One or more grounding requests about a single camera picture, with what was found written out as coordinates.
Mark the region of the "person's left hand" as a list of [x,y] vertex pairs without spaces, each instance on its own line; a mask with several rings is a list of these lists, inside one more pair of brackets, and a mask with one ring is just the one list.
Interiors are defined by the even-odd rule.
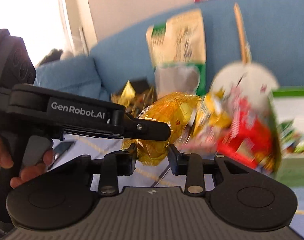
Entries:
[[[23,164],[18,176],[11,178],[10,187],[15,189],[16,187],[32,180],[47,172],[48,167],[54,162],[54,150],[52,147],[48,147],[34,165]],[[12,157],[9,153],[3,138],[0,136],[0,167],[4,169],[10,169],[14,165]]]

